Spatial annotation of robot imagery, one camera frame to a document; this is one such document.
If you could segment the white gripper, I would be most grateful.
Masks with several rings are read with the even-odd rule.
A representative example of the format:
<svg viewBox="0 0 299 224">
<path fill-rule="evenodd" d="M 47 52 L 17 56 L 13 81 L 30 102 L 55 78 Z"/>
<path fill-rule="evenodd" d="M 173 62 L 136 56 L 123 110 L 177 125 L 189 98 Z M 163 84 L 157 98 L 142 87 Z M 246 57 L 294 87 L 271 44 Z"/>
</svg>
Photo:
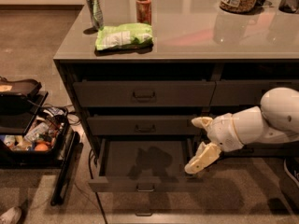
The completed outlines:
<svg viewBox="0 0 299 224">
<path fill-rule="evenodd" d="M 233 115 L 231 113 L 211 117 L 198 117 L 192 119 L 192 125 L 199 129 L 207 129 L 207 136 L 213 143 L 199 145 L 195 155 L 185 165 L 184 170 L 189 175 L 194 175 L 216 161 L 221 151 L 231 152 L 243 147 L 235 133 Z"/>
</svg>

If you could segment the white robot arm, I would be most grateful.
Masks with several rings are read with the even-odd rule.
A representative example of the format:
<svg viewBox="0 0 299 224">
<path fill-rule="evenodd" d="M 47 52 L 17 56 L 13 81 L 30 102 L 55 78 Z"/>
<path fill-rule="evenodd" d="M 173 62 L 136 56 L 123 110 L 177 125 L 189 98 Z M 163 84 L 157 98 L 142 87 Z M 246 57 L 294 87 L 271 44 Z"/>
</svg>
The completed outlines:
<svg viewBox="0 0 299 224">
<path fill-rule="evenodd" d="M 189 175 L 197 174 L 216 161 L 222 152 L 242 149 L 253 143 L 283 144 L 299 139 L 299 92 L 291 88 L 267 91 L 259 106 L 216 118 L 198 117 L 192 124 L 206 131 L 202 142 L 185 165 Z"/>
</svg>

